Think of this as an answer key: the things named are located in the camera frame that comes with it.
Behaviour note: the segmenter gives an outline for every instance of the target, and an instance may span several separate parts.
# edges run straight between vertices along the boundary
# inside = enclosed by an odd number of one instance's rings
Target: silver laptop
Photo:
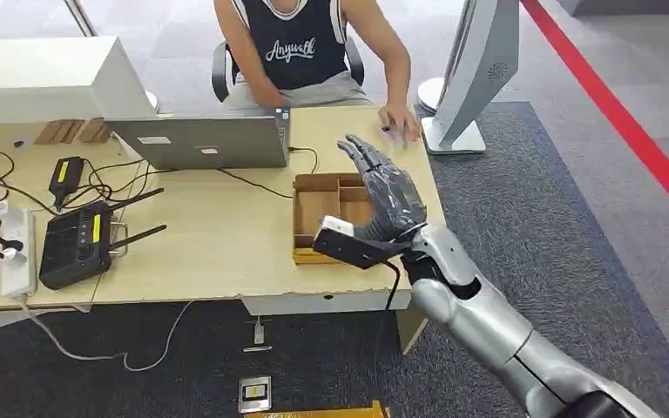
[[[106,120],[158,170],[276,168],[288,164],[288,108]]]

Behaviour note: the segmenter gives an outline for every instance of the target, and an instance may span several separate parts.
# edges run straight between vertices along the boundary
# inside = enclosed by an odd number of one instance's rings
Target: dark grey carpet
[[[669,347],[533,110],[492,104],[479,124],[485,155],[432,159],[449,227],[545,336],[669,416]],[[140,365],[162,352],[179,309],[96,307],[43,318],[76,352],[129,350]],[[139,374],[116,361],[66,359],[30,322],[0,328],[0,418],[235,416],[237,380],[255,374],[273,376],[278,411],[383,398],[394,417],[523,416],[434,326],[401,357],[389,314],[277,317],[267,324],[274,350],[243,354],[252,338],[245,320],[238,302],[192,306],[166,361]]]

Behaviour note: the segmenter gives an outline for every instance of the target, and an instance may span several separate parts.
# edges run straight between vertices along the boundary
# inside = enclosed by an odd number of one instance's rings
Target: man's arm
[[[345,20],[383,61],[389,87],[388,102],[379,111],[383,124],[394,126],[405,137],[416,140],[421,126],[406,103],[411,78],[411,58],[406,47],[375,0],[341,0],[341,8]]]
[[[255,102],[261,106],[285,105],[283,96],[263,70],[253,39],[234,9],[232,0],[214,0],[214,8],[229,50],[245,76]]]

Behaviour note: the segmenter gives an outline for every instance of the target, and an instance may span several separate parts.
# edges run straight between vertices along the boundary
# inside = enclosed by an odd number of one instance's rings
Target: robotic arm
[[[375,215],[365,226],[326,217],[316,251],[360,268],[401,255],[416,305],[488,368],[531,418],[659,418],[534,330],[447,227],[425,223],[426,209],[404,170],[355,136],[338,146],[362,175]]]

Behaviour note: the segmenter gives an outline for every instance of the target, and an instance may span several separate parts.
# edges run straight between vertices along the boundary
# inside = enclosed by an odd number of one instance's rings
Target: desk leg
[[[411,303],[406,309],[396,311],[396,325],[399,328],[402,354],[406,355],[419,340],[419,335],[427,325],[427,318],[418,307]]]

